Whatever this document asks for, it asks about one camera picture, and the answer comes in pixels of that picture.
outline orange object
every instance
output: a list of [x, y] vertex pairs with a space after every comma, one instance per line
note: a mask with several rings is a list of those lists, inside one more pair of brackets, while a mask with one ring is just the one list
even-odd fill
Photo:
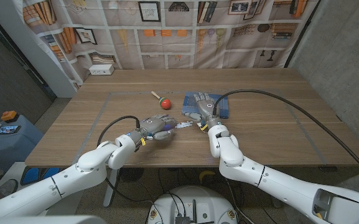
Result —
[[5, 111], [2, 114], [1, 120], [7, 121], [13, 119], [16, 116], [16, 111]]
[[297, 6], [297, 12], [295, 14], [292, 15], [292, 17], [298, 18], [301, 16], [302, 14], [302, 5], [304, 4], [304, 0], [299, 0], [298, 1], [298, 6]]
[[145, 37], [155, 37], [156, 32], [154, 30], [144, 30], [144, 36]]
[[161, 30], [161, 36], [162, 37], [170, 37], [171, 36], [171, 30]]
[[55, 45], [55, 46], [51, 46], [50, 47], [52, 50], [60, 50], [59, 46]]
[[171, 101], [168, 100], [167, 98], [161, 98], [160, 100], [160, 106], [165, 109], [168, 110], [171, 107]]
[[187, 32], [186, 30], [178, 30], [178, 37], [186, 37]]

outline gray wall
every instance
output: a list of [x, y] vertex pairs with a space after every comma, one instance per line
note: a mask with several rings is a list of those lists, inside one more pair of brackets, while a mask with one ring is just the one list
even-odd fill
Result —
[[[289, 67], [359, 138], [359, 1], [322, 0]], [[347, 183], [359, 190], [359, 176]]]

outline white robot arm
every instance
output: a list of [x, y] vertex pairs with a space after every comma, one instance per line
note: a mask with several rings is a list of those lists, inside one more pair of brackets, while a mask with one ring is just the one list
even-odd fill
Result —
[[106, 162], [112, 169], [121, 168], [139, 148], [141, 139], [167, 138], [174, 126], [175, 120], [165, 114], [145, 119], [140, 128], [116, 138], [115, 144], [105, 141], [69, 168], [0, 199], [0, 217], [38, 215], [59, 200], [102, 183], [107, 177]]
[[358, 192], [305, 182], [259, 164], [243, 155], [235, 136], [220, 121], [211, 121], [208, 126], [212, 126], [208, 130], [210, 150], [213, 157], [220, 157], [219, 170], [224, 177], [258, 187], [314, 223], [359, 221]]
[[102, 183], [107, 176], [105, 162], [110, 155], [116, 154], [125, 162], [124, 157], [135, 151], [130, 137], [122, 135], [116, 141], [121, 147], [103, 142], [69, 168], [0, 199], [0, 217], [38, 215], [64, 197]]

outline black wire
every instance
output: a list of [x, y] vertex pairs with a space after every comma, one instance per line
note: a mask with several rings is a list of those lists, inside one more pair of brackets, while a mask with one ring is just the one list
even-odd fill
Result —
[[285, 98], [283, 98], [281, 96], [277, 96], [277, 95], [275, 95], [273, 93], [269, 93], [269, 92], [262, 91], [262, 90], [235, 90], [235, 91], [230, 91], [228, 93], [225, 93], [221, 97], [219, 97], [217, 102], [215, 102], [214, 109], [213, 109], [213, 115], [217, 114], [217, 105], [219, 104], [219, 102], [222, 99], [224, 99], [226, 96], [234, 94], [234, 93], [260, 93], [260, 94], [264, 94], [264, 95], [267, 95], [267, 96], [271, 96], [273, 98], [276, 98], [278, 100], [281, 100], [281, 101], [291, 105], [292, 107], [294, 107], [295, 109], [299, 110], [304, 115], [306, 115], [308, 118], [310, 118], [312, 121], [314, 121], [317, 125], [319, 125], [326, 133], [328, 133], [331, 137], [333, 137], [334, 140], [336, 140], [349, 153], [349, 155], [351, 155], [354, 158], [354, 160], [356, 160], [359, 163], [359, 157], [343, 141], [341, 141], [341, 139], [339, 139], [333, 132], [331, 132], [320, 121], [318, 121], [316, 118], [314, 118], [310, 113], [308, 113], [306, 110], [302, 109], [300, 106], [297, 106], [293, 102], [291, 102], [291, 101], [289, 101], [289, 100], [287, 100], [287, 99], [285, 99]]
[[118, 121], [121, 121], [122, 119], [126, 119], [126, 118], [133, 118], [133, 119], [135, 119], [135, 120], [136, 120], [136, 128], [139, 129], [139, 128], [141, 127], [141, 124], [140, 124], [140, 122], [139, 122], [139, 120], [138, 120], [137, 117], [131, 116], [131, 115], [129, 115], [129, 116], [122, 116], [122, 117], [120, 117], [120, 118], [118, 118], [118, 119], [112, 121], [109, 125], [107, 125], [107, 126], [105, 127], [105, 129], [100, 133], [100, 136], [99, 136], [99, 139], [98, 139], [98, 144], [97, 144], [96, 146], [98, 147], [98, 146], [100, 145], [100, 142], [102, 141], [102, 138], [103, 138], [103, 136], [105, 135], [105, 132], [106, 132], [110, 127], [112, 127], [113, 124], [117, 123]]
[[239, 220], [239, 224], [240, 224], [240, 223], [248, 224], [245, 220]]
[[166, 191], [164, 190], [164, 186], [162, 185], [162, 182], [161, 182], [160, 170], [161, 170], [161, 168], [159, 168], [158, 177], [159, 177], [159, 182], [160, 182], [160, 186], [161, 186], [161, 189], [162, 189], [162, 194], [169, 194], [169, 195], [172, 197], [172, 199], [173, 199], [173, 201], [174, 201], [174, 203], [175, 203], [175, 205], [176, 205], [176, 207], [177, 207], [178, 214], [180, 214], [180, 213], [179, 213], [179, 207], [178, 207], [178, 204], [177, 204], [177, 202], [175, 201], [175, 199], [174, 199], [173, 196], [179, 198], [180, 202], [182, 202], [182, 206], [184, 207], [184, 217], [186, 217], [185, 204], [184, 204], [184, 202], [182, 201], [182, 199], [181, 199], [178, 195], [169, 192], [169, 190], [167, 190], [168, 193], [166, 193]]
[[264, 208], [264, 207], [261, 207], [263, 210], [264, 210], [264, 212], [268, 215], [268, 217], [272, 220], [272, 222], [274, 222], [274, 224], [277, 224], [277, 222], [276, 221], [274, 221], [274, 219], [272, 218], [272, 216], [266, 211], [266, 209]]
[[[104, 128], [104, 130], [103, 130], [103, 131], [100, 133], [100, 135], [99, 135], [98, 143], [97, 143], [96, 146], [98, 147], [98, 146], [100, 145], [100, 142], [101, 142], [103, 136], [105, 135], [105, 132], [107, 132], [107, 130], [108, 130], [110, 127], [112, 127], [112, 125], [114, 125], [114, 124], [117, 123], [118, 121], [121, 121], [122, 119], [126, 119], [126, 118], [135, 119], [135, 120], [136, 120], [136, 128], [139, 129], [139, 128], [141, 127], [141, 124], [140, 124], [139, 119], [138, 119], [137, 117], [131, 116], [131, 115], [129, 115], [129, 116], [122, 116], [122, 117], [120, 117], [120, 118], [118, 118], [118, 119], [112, 121], [109, 125], [107, 125], [107, 126]], [[132, 202], [135, 202], [135, 203], [151, 202], [151, 203], [153, 204], [154, 208], [155, 208], [155, 209], [157, 210], [157, 212], [159, 213], [160, 218], [161, 218], [161, 222], [163, 222], [163, 221], [162, 221], [162, 216], [161, 216], [161, 214], [160, 214], [160, 211], [157, 209], [156, 205], [154, 204], [154, 202], [153, 202], [152, 200], [133, 200], [133, 199], [131, 199], [131, 198], [129, 198], [129, 197], [123, 195], [121, 192], [119, 192], [119, 191], [117, 190], [117, 188], [114, 187], [113, 184], [110, 182], [109, 178], [106, 177], [105, 181], [107, 182], [107, 184], [108, 184], [118, 195], [122, 196], [122, 197], [125, 198], [126, 200], [129, 200], [129, 201], [132, 201]]]
[[183, 170], [183, 168], [179, 168], [180, 171], [182, 171], [182, 173], [184, 174], [184, 176], [186, 177], [186, 179], [188, 179], [189, 181], [193, 182], [193, 180], [185, 173], [185, 171]]
[[256, 196], [256, 194], [255, 194], [255, 192], [254, 192], [253, 189], [251, 189], [251, 193], [253, 193], [255, 200], [257, 201], [257, 203], [259, 204], [259, 206], [264, 210], [264, 212], [268, 215], [268, 217], [272, 220], [272, 222], [274, 222], [275, 224], [277, 224], [277, 222], [274, 221], [274, 219], [272, 218], [272, 216], [271, 216], [271, 215], [266, 211], [266, 209], [262, 206], [261, 201], [258, 200], [258, 198], [257, 198], [257, 196]]
[[162, 221], [162, 216], [160, 214], [160, 211], [157, 209], [156, 205], [154, 204], [154, 202], [152, 200], [134, 200], [134, 199], [131, 199], [125, 195], [123, 195], [121, 192], [119, 192], [117, 190], [117, 188], [115, 186], [113, 186], [113, 184], [110, 182], [110, 180], [106, 177], [105, 181], [107, 182], [107, 184], [114, 190], [115, 193], [117, 193], [118, 195], [122, 196], [123, 198], [125, 198], [126, 200], [129, 200], [131, 202], [134, 202], [134, 203], [143, 203], [143, 202], [150, 202], [152, 203], [152, 205], [154, 206], [154, 208], [157, 210], [157, 212], [159, 213], [160, 215], [160, 218], [161, 218], [161, 222], [163, 223]]
[[113, 186], [113, 184], [110, 182], [110, 180], [106, 177], [105, 181], [107, 182], [107, 184], [117, 193], [119, 194], [120, 196], [122, 196], [123, 198], [125, 198], [126, 200], [129, 200], [129, 201], [132, 201], [132, 202], [135, 202], [135, 203], [143, 203], [143, 202], [151, 202], [151, 203], [154, 203], [152, 200], [134, 200], [134, 199], [131, 199], [125, 195], [123, 195], [121, 192], [119, 192], [117, 190], [117, 188], [115, 186]]

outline bookshelf backdrop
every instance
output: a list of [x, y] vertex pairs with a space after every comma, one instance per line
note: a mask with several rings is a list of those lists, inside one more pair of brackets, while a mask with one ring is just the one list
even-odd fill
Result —
[[24, 0], [19, 13], [78, 87], [102, 63], [115, 69], [283, 67], [316, 4]]

